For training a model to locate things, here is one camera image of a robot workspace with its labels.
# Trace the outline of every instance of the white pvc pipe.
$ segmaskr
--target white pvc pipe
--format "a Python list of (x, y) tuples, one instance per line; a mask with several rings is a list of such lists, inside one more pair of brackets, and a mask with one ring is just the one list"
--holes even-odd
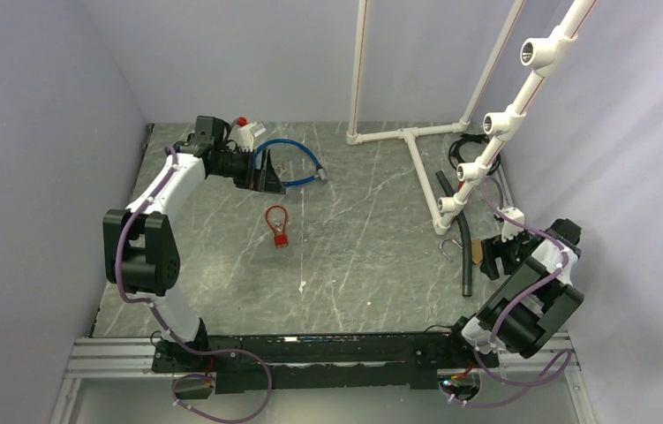
[(419, 150), (417, 150), (417, 143), (415, 142), (414, 134), (409, 131), (402, 131), (403, 140), (409, 147), (411, 160), (414, 162), (414, 170), (417, 172), (419, 184), (422, 186), (422, 192), (425, 193), (425, 200), (427, 207), (430, 209), (430, 216), (433, 218), (433, 225), (437, 224), (441, 219), (441, 212), (438, 210), (438, 203), (433, 194), (433, 188), (430, 186), (430, 180), (425, 173), (425, 165), (422, 163), (422, 158), (419, 157)]
[(400, 130), (385, 131), (385, 132), (370, 132), (368, 134), (359, 134), (356, 138), (359, 143), (367, 143), (368, 141), (380, 140), (398, 140), (403, 138), (403, 132), (409, 132), (415, 137), (422, 137), (424, 135), (445, 134), (445, 133), (463, 133), (466, 131), (466, 126), (461, 124), (448, 124), (424, 127), (402, 128)]
[[(574, 39), (578, 29), (583, 24), (584, 19), (588, 16), (589, 11), (597, 0), (575, 0), (573, 4), (568, 9), (568, 12), (565, 14), (565, 17), (562, 19), (561, 24), (558, 26), (561, 32), (561, 35), (568, 39)], [(526, 79), (524, 85), (521, 87), (521, 91), (518, 92), (516, 99), (513, 101), (513, 111), (520, 116), (523, 116), (528, 109), (531, 101), (533, 100), (536, 93), (541, 88), (542, 83), (544, 82), (545, 77), (542, 77), (537, 74), (536, 70), (532, 71), (529, 75), (529, 78)], [(493, 136), (490, 138), (489, 144), (485, 148), (485, 151), (482, 152), (482, 155), (477, 158), (477, 162), (486, 166), (488, 169), (492, 166), (494, 158), (500, 153), (503, 146), (505, 146), (506, 141), (501, 140), (500, 136)], [(436, 224), (436, 230), (439, 227), (446, 226), (453, 221), (453, 218), (456, 217), (466, 204), (466, 201), (471, 196), (471, 193), (479, 185), (483, 178), (478, 178), (473, 181), (465, 181), (461, 186), (461, 189), (458, 190), (456, 196), (454, 196), (454, 201), (452, 202), (455, 205), (455, 210), (443, 214), (440, 221)]]
[(357, 111), (359, 107), (359, 85), (362, 79), (362, 55), (365, 50), (365, 22), (367, 21), (367, 0), (359, 0), (357, 10), (357, 34), (355, 36), (355, 57), (352, 66), (352, 96), (350, 100), (350, 126), (347, 136), (357, 134)]
[(487, 82), (490, 80), (490, 76), (493, 74), (494, 68), (497, 65), (497, 61), (500, 58), (502, 50), (505, 48), (505, 43), (510, 37), (513, 27), (518, 21), (518, 15), (521, 13), (521, 9), (524, 7), (525, 0), (514, 0), (513, 4), (510, 6), (510, 11), (508, 16), (505, 17), (505, 21), (502, 23), (502, 28), (500, 33), (497, 36), (497, 40), (493, 46), (493, 50), (490, 52), (490, 57), (487, 59), (485, 64), (485, 69), (482, 71), (482, 75), (479, 76), (477, 86), (474, 87), (474, 93), (471, 94), (471, 99), (469, 104), (466, 105), (466, 110), (463, 112), (459, 122), (467, 126), (471, 121), (471, 115), (474, 113), (474, 108), (477, 107), (479, 99), (482, 98), (482, 94), (485, 93), (485, 88), (487, 87)]

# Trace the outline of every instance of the pvc pipe frame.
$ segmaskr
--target pvc pipe frame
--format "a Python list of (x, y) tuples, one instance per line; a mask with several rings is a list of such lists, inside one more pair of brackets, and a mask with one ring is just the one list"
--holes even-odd
[[(529, 39), (524, 43), (521, 48), (521, 61), (524, 65), (531, 64), (534, 57), (542, 56), (544, 60), (533, 66), (534, 69), (521, 87), (521, 91), (518, 92), (516, 99), (506, 108), (505, 112), (485, 116), (485, 124), (488, 124), (485, 125), (485, 131), (490, 135), (490, 142), (482, 155), (477, 158), (477, 164), (486, 166), (488, 169), (492, 166), (494, 158), (500, 153), (505, 143), (513, 137), (513, 134), (523, 122), (526, 110), (541, 88), (542, 83), (552, 74), (557, 64), (562, 61), (569, 47), (576, 40), (578, 29), (580, 29), (596, 2), (597, 0), (575, 0), (560, 25), (553, 30), (549, 38)], [(490, 119), (491, 115), (500, 116), (501, 130), (490, 128), (493, 122)], [(464, 181), (461, 189), (453, 198), (443, 198), (438, 202), (440, 212), (443, 212), (443, 216), (438, 223), (439, 226), (450, 223), (463, 210), (469, 196), (483, 179), (484, 176), (480, 175), (473, 180)]]
[(500, 54), (505, 48), (505, 43), (507, 42), (511, 31), (513, 30), (513, 26), (518, 20), (518, 15), (520, 14), (521, 9), (523, 9), (524, 3), (525, 0), (514, 0), (513, 4), (511, 5), (508, 16), (505, 18), (505, 22), (502, 24), (502, 29), (498, 34), (497, 40), (495, 41), (493, 49), (490, 52), (490, 56), (487, 59), (485, 69), (479, 76), (477, 86), (474, 88), (474, 93), (471, 95), (471, 99), (466, 106), (466, 110), (463, 112), (461, 119), (457, 123), (450, 125), (437, 125), (422, 128), (412, 127), (388, 132), (360, 134), (357, 132), (357, 119), (359, 109), (359, 91), (362, 79), (363, 58), (365, 50), (367, 0), (359, 0), (358, 2), (357, 35), (355, 39), (355, 57), (353, 67), (354, 69), (352, 73), (352, 95), (350, 100), (350, 121), (349, 128), (347, 130), (347, 143), (350, 145), (356, 145), (366, 143), (368, 141), (398, 139), (404, 140), (411, 153), (411, 160), (414, 162), (414, 168), (417, 171), (419, 183), (422, 185), (422, 191), (425, 193), (427, 207), (430, 209), (430, 215), (433, 217), (433, 227), (435, 232), (440, 235), (445, 234), (448, 231), (448, 228), (450, 228), (450, 222), (453, 220), (453, 217), (448, 219), (448, 222), (445, 223), (441, 216), (441, 212), (438, 209), (438, 204), (433, 194), (433, 189), (430, 186), (429, 179), (425, 173), (425, 166), (422, 164), (422, 158), (419, 156), (415, 138), (424, 135), (463, 133), (466, 131), (471, 121), (471, 115), (474, 113), (474, 108), (477, 107), (479, 99), (481, 99), (482, 94), (485, 92), (487, 82), (489, 81), (490, 76), (494, 71), (495, 65), (500, 58)]

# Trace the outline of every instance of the blue hose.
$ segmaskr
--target blue hose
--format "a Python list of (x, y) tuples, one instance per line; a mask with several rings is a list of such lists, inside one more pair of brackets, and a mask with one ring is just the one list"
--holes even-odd
[[(255, 153), (253, 153), (253, 168), (254, 169), (259, 168), (259, 166), (258, 166), (258, 157), (259, 157), (261, 151), (263, 151), (263, 149), (265, 149), (269, 146), (272, 146), (274, 144), (291, 144), (292, 146), (298, 147), (300, 150), (304, 151), (310, 157), (310, 159), (313, 161), (313, 164), (315, 164), (315, 169), (316, 170), (322, 170), (323, 169), (323, 167), (320, 165), (320, 162), (318, 162), (318, 158), (315, 157), (315, 155), (313, 154), (313, 152), (310, 151), (309, 148), (305, 147), (305, 145), (303, 145), (302, 143), (298, 143), (298, 142), (296, 142), (294, 140), (290, 140), (290, 139), (273, 139), (273, 140), (266, 141), (265, 143), (258, 146), (256, 148)], [(301, 186), (303, 184), (312, 183), (313, 181), (315, 181), (315, 179), (317, 179), (319, 177), (320, 177), (320, 175), (311, 175), (310, 177), (296, 179), (294, 181), (283, 181), (282, 185), (285, 186), (285, 187)]]

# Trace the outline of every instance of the metal hook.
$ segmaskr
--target metal hook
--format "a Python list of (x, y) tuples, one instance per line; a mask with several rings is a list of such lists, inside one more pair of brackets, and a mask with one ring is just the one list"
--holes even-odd
[(445, 250), (443, 250), (443, 245), (446, 244), (447, 241), (452, 242), (454, 245), (458, 246), (459, 249), (463, 249), (463, 247), (461, 247), (461, 243), (459, 243), (458, 240), (456, 240), (455, 238), (444, 238), (443, 240), (441, 240), (441, 243), (439, 244), (439, 247), (441, 249), (441, 254), (452, 262), (453, 259), (450, 256), (448, 256)]

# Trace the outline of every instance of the black mounting base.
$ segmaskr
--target black mounting base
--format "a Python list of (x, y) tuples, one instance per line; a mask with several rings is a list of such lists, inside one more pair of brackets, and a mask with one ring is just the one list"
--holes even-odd
[[(409, 385), (438, 389), (438, 370), (467, 368), (471, 350), (454, 344), (446, 333), (357, 333), (286, 336), (211, 336), (213, 350), (239, 348), (257, 354), (271, 368), (274, 389), (318, 389)], [(484, 355), (488, 367), (498, 367), (497, 355)], [(156, 373), (194, 372), (161, 355)], [(204, 372), (208, 360), (201, 363)], [(215, 357), (216, 393), (242, 393), (266, 388), (263, 368), (240, 355)]]
[[(209, 341), (207, 326), (204, 325), (202, 320), (199, 320), (199, 332), (196, 333), (196, 338), (185, 345), (195, 351), (210, 351), (212, 349), (209, 348)], [(157, 342), (155, 346), (152, 371), (157, 374), (173, 372), (200, 373), (207, 369), (208, 363), (209, 357), (193, 355), (186, 352), (179, 344), (163, 339)]]

